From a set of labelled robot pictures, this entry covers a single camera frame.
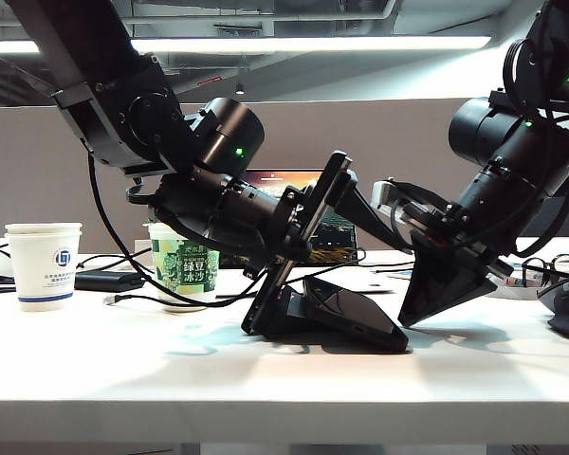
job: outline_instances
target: eyeglasses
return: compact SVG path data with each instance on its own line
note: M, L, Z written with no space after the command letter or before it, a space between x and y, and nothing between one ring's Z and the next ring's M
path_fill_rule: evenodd
M523 264L523 286L527 286L527 270L538 272L529 277L529 280L541 281L541 286L554 284L561 278L569 277L569 254L559 254L552 261L547 262L541 258L529 258Z

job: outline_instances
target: black cylinder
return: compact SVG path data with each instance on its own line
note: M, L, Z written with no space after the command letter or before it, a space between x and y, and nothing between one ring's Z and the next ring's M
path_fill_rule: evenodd
M456 155L485 166L521 121L517 115L493 108L487 98L475 98L455 113L449 145Z
M216 118L217 125L205 139L198 164L214 173L241 175L264 142L261 121L244 104L228 98L212 100L200 115Z

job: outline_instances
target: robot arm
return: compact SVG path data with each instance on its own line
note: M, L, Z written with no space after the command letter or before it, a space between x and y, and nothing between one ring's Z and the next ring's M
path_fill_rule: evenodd
M569 130L559 126L569 119L569 1L544 3L527 37L508 51L504 81L505 91L470 100L450 124L453 151L483 166L455 201L376 183L374 207L413 227L415 266L398 317L404 325L494 290L486 274L511 273L499 256L535 253L569 209ZM517 251L517 237L557 191L567 194L560 216L537 243Z
M151 218L203 245L249 256L251 274L276 256L309 255L310 208L329 196L331 184L278 200L242 181L264 140L246 106L216 99L184 116L157 58L133 49L109 0L8 3L40 47L61 89L54 99L89 154L135 179L163 175L156 194L139 195L138 184L130 202L147 204ZM343 168L329 178L356 183ZM345 185L352 197L343 199L359 198L354 186ZM348 215L352 221L356 212ZM396 245L385 225L369 222L375 235Z
M399 316L411 325L492 290L488 272L510 273L499 256L516 251L544 199L569 192L569 131L552 114L569 118L569 0L545 2L512 47L505 92L470 101L453 119L453 151L484 166L456 201L413 184L377 185L374 205L391 214L392 230L364 204L343 153L333 154L314 190L289 189L280 200L242 181L264 138L260 121L226 99L184 116L156 58L131 47L108 0L7 1L41 48L62 89L55 100L88 152L134 178L163 175L155 195L140 196L137 186L131 202L148 204L152 217L199 243L250 256L255 273L276 256L289 260L270 268L243 324L248 332L270 325L269 303L292 261L309 254L327 204L385 243L415 251ZM410 242L396 233L396 220L413 227Z

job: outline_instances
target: power bank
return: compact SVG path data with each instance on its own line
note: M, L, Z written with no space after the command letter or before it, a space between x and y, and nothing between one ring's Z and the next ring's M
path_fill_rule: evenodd
M74 288L81 291L124 292L139 289L143 283L137 272L88 270L76 274Z

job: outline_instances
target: blue logo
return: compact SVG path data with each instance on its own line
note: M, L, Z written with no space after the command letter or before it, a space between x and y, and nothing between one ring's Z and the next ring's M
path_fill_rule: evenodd
M72 253L69 249L61 249L55 255L55 262L59 267L65 267L72 260Z

